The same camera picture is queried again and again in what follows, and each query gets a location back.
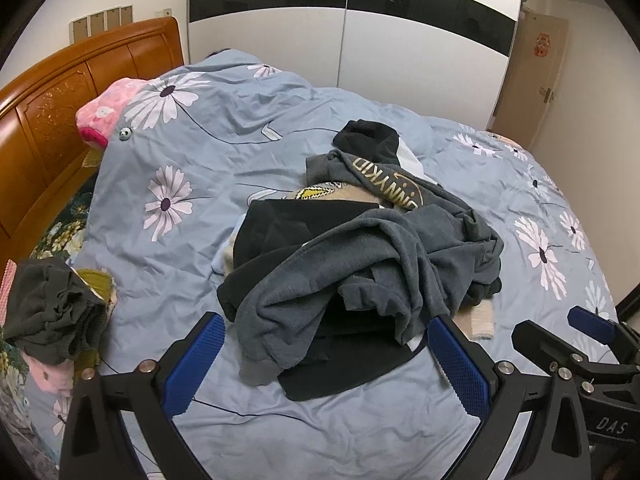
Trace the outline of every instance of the blue floral duvet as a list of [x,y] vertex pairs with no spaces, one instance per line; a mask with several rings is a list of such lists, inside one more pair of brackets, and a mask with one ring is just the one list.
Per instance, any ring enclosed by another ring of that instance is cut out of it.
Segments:
[[[600,360],[606,349],[568,326],[580,304],[614,316],[606,280],[562,193],[514,144],[439,118],[314,88],[249,54],[226,50],[150,84],[126,108],[100,167],[80,267],[106,268],[118,304],[101,373],[158,358],[207,310],[222,312],[212,261],[251,200],[305,185],[305,158],[325,153],[349,120],[389,124],[424,173],[458,195],[505,242],[495,337],[482,346],[537,372],[511,345],[516,323],[532,319]],[[430,352],[345,393],[288,400],[278,383],[239,381],[232,324],[188,411],[174,418],[216,480],[438,479],[478,420],[464,412]],[[47,448],[60,452],[68,404],[27,377],[25,416]],[[127,417],[144,469],[158,466],[134,417]],[[526,420],[494,472],[503,478]]]

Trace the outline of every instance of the pink clothing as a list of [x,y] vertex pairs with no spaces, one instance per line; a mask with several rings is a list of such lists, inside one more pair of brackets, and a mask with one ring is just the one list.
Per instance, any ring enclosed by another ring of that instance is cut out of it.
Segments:
[[148,81],[125,77],[112,83],[76,113],[80,137],[92,148],[104,150],[125,106]]
[[71,397],[74,387],[74,362],[67,359],[59,365],[46,365],[37,359],[20,352],[29,366],[29,373],[37,387],[43,392]]
[[9,260],[4,268],[2,283],[0,284],[0,326],[4,326],[6,320],[6,304],[9,301],[9,291],[11,284],[14,282],[15,269],[17,265],[13,260]]

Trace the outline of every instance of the carved headboard panel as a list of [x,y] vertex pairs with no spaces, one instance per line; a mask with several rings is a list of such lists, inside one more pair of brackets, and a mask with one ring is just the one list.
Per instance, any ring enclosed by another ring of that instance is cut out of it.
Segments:
[[0,89],[0,276],[95,171],[82,167],[78,108],[120,78],[152,79],[182,64],[177,22],[156,18],[59,50]]

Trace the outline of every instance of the pink checkered fabric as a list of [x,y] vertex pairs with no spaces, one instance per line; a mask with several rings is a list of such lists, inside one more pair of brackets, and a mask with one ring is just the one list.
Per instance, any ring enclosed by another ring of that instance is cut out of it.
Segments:
[[9,300],[11,284],[14,282],[16,268],[17,265],[13,260],[9,260],[4,268],[4,276],[2,276],[2,284],[0,285],[0,325],[4,325],[6,319],[6,304]]

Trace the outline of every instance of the wooden door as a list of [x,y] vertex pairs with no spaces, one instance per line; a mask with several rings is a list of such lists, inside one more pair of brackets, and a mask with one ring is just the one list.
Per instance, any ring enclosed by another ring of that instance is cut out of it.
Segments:
[[518,23],[491,131],[529,148],[554,98],[569,22],[526,12]]

